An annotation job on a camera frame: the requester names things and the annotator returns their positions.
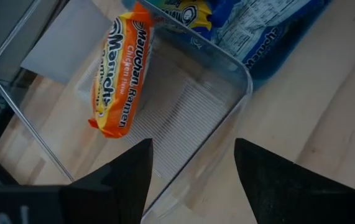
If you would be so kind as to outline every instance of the white paper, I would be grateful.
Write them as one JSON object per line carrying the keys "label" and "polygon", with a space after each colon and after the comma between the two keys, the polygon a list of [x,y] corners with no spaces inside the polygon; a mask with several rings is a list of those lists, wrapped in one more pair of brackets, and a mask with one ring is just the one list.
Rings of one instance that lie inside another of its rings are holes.
{"label": "white paper", "polygon": [[69,1],[21,66],[68,83],[110,27],[111,21],[91,0]]}

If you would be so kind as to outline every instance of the clear plastic bin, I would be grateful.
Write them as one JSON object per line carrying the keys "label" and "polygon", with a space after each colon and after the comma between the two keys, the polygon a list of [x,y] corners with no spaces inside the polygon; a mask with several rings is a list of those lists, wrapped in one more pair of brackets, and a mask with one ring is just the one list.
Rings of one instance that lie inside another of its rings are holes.
{"label": "clear plastic bin", "polygon": [[[110,19],[126,10],[120,2],[94,2]],[[88,86],[101,54],[99,43],[66,85],[40,74],[29,75],[30,80],[34,78],[30,85],[4,86],[0,82],[2,96],[24,125],[13,142],[1,139],[0,152],[18,151],[20,159],[13,172],[22,184],[67,184],[141,139],[153,138],[154,173],[143,219],[147,223],[154,218],[160,222],[164,214],[160,207],[170,212],[190,187],[209,177],[235,138],[252,82],[241,62],[150,3],[140,2],[155,16],[190,34],[202,48],[156,27],[150,67],[130,133],[121,139],[106,139],[87,123],[91,117]],[[12,54],[12,46],[33,29],[31,19],[40,14],[42,5],[41,0],[31,4],[0,48],[0,77],[8,71],[4,62]],[[26,148],[21,149],[16,141],[23,141]],[[32,180],[39,163],[40,172]],[[172,206],[164,206],[171,198]]]}

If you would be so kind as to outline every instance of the nutrition label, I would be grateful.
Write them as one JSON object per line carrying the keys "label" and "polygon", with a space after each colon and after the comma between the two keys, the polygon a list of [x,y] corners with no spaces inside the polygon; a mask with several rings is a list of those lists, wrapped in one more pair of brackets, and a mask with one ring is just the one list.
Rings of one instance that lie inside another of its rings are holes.
{"label": "nutrition label", "polygon": [[247,0],[236,17],[220,28],[214,39],[231,55],[243,60],[267,27],[277,26],[313,0]]}

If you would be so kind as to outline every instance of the wooden floor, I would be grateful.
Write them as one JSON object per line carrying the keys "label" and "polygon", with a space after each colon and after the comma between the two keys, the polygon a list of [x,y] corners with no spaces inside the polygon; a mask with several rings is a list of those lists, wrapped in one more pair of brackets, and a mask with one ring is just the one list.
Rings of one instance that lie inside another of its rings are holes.
{"label": "wooden floor", "polygon": [[[68,151],[58,153],[74,175],[85,175],[103,158],[122,153],[110,151],[107,142],[82,124],[65,123],[90,115],[79,103],[67,110],[59,106],[71,98],[72,87],[45,78],[36,79],[33,86],[24,112],[44,136],[53,137],[49,142],[55,149]],[[49,102],[39,100],[44,93]],[[60,130],[54,130],[47,121],[60,113],[65,116],[57,118]],[[237,136],[355,188],[355,1],[331,4],[276,76],[254,95],[239,125]],[[65,128],[71,132],[65,134]],[[96,141],[103,144],[99,151],[76,150]],[[22,184],[68,183],[17,118],[0,140],[0,163]],[[256,222],[237,177],[231,145],[214,169],[199,172],[196,165],[183,174],[191,171],[201,177],[177,179],[180,182],[155,204],[145,223]],[[154,175],[149,197],[164,184]]]}

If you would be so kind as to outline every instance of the maruchan logo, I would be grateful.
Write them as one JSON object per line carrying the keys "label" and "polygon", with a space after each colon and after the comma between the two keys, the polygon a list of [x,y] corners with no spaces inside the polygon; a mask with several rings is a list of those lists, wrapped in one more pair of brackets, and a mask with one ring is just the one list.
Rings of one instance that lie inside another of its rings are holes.
{"label": "maruchan logo", "polygon": [[187,6],[181,11],[174,9],[163,9],[163,11],[186,26],[189,26],[198,17],[196,6]]}
{"label": "maruchan logo", "polygon": [[116,60],[118,59],[119,51],[122,48],[122,42],[124,40],[124,35],[122,33],[122,22],[119,18],[115,19],[114,26],[112,31],[108,34],[107,38],[107,57],[106,66],[108,68],[107,74],[101,72],[101,69],[104,70],[104,62],[100,66],[100,75],[105,76],[103,79],[100,77],[100,80],[103,80],[103,103],[105,107],[108,107],[111,104],[112,97],[114,95],[114,76],[118,64]]}
{"label": "maruchan logo", "polygon": [[265,35],[265,39],[260,47],[256,50],[256,53],[251,56],[245,63],[247,69],[251,69],[253,65],[263,56],[263,54],[269,49],[269,46],[278,36],[279,30],[274,27],[268,34]]}
{"label": "maruchan logo", "polygon": [[182,0],[166,0],[165,1],[165,4],[173,5],[176,7],[179,7],[181,3],[182,3]]}
{"label": "maruchan logo", "polygon": [[[105,49],[103,49],[99,73],[98,73],[98,75],[99,75],[98,83],[100,83],[100,85],[103,84],[103,80],[104,80],[104,59],[105,59]],[[96,97],[96,106],[98,106],[100,104],[100,93],[101,93],[101,88],[98,88],[97,89],[97,97]]]}
{"label": "maruchan logo", "polygon": [[140,77],[140,74],[142,73],[143,69],[144,56],[147,54],[145,51],[145,43],[148,39],[148,33],[145,29],[145,24],[143,22],[133,21],[133,26],[137,31],[136,49],[134,51],[133,71],[130,80],[129,93],[127,95],[125,104],[123,105],[122,115],[119,119],[118,126],[120,128],[126,127],[128,122],[131,108],[138,92],[137,86],[139,86],[140,80],[143,78]]}

